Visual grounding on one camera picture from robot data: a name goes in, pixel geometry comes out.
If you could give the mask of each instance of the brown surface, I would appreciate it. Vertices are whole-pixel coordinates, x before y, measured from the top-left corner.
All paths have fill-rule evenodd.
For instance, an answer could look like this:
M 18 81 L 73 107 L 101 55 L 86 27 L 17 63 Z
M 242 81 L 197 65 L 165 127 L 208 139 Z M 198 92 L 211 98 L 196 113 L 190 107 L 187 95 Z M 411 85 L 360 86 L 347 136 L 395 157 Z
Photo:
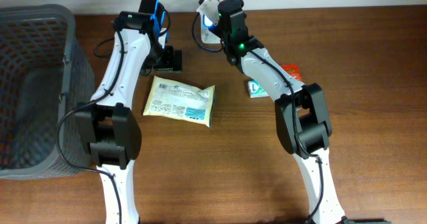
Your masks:
M 298 219 L 308 202 L 298 166 L 276 138 L 273 103 L 250 99 L 248 78 L 224 54 L 198 49 L 193 13 L 173 13 L 170 43 L 184 73 L 216 85 L 213 127 L 142 117 L 152 77 L 139 79 L 134 114 L 143 133 L 135 164 L 142 221 L 254 223 Z M 77 17 L 77 37 L 99 82 L 93 48 L 114 16 Z M 278 63 L 297 63 L 324 89 L 334 134 L 330 163 L 350 218 L 427 223 L 427 6 L 249 11 L 247 25 Z M 0 180 L 2 223 L 103 223 L 97 175 Z

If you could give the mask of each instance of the gray plastic bin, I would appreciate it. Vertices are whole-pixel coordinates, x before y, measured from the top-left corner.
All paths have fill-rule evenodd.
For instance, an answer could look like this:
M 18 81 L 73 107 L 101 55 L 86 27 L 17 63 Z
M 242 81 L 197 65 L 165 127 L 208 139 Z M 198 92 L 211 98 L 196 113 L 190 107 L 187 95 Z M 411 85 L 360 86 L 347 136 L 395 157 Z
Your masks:
M 58 120 L 95 91 L 93 71 L 60 5 L 0 9 L 0 178 L 36 179 L 78 172 L 60 158 Z M 61 130 L 65 156 L 89 166 L 74 118 Z

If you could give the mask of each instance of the wooden tabletop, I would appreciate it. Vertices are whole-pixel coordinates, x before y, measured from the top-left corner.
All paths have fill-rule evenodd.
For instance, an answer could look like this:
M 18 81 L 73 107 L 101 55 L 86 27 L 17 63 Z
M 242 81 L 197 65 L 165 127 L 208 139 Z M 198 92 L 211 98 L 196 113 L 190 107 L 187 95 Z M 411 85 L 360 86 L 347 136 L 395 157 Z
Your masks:
M 142 117 L 153 77 L 140 77 L 133 113 L 143 133 L 135 163 L 143 223 L 268 223 L 301 219 L 300 170 L 276 136 L 274 105 L 250 99 L 248 77 L 223 53 L 199 49 L 194 13 L 172 13 L 170 42 L 183 73 L 160 77 L 216 86 L 212 128 Z M 114 16 L 78 16 L 77 38 L 101 81 L 93 48 Z M 280 64 L 296 63 L 324 90 L 330 165 L 351 219 L 427 223 L 427 6 L 248 11 L 247 26 Z M 104 223 L 98 175 L 0 180 L 1 223 Z

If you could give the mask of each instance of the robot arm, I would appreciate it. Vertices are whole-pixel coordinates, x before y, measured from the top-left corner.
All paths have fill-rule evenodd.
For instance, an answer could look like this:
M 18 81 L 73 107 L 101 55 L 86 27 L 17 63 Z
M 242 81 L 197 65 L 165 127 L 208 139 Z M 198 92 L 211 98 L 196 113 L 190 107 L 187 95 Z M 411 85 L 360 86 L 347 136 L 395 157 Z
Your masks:
M 224 53 L 231 65 L 256 80 L 276 106 L 276 127 L 280 143 L 297 161 L 310 202 L 310 221 L 317 224 L 339 223 L 345 220 L 344 210 L 338 201 L 329 167 L 329 140 L 332 134 L 323 92 L 317 84 L 305 85 L 287 74 L 271 57 L 248 28 L 242 11 L 242 0 L 200 0 L 197 12 L 211 19 L 209 30 L 224 43 Z M 294 105 L 310 112 L 300 118 Z M 299 134 L 300 145 L 294 133 Z
M 107 89 L 112 88 L 111 93 L 75 114 L 85 152 L 91 155 L 98 170 L 114 176 L 117 193 L 109 177 L 101 175 L 107 224 L 139 223 L 133 195 L 133 166 L 142 136 L 131 112 L 139 74 L 144 70 L 181 72 L 181 51 L 165 45 L 167 32 L 160 35 L 164 15 L 158 0 L 142 0 L 137 13 L 119 14 L 113 23 L 113 52 L 91 101 L 105 96 Z

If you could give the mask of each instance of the white plastic bag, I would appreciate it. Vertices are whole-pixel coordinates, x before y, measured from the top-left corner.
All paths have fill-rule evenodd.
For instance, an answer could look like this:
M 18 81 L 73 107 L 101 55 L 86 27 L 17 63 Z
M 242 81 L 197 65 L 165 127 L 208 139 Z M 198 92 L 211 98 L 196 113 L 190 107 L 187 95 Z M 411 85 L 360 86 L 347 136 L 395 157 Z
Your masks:
M 177 81 L 154 77 L 143 115 L 191 121 L 211 127 L 215 86 L 201 90 Z

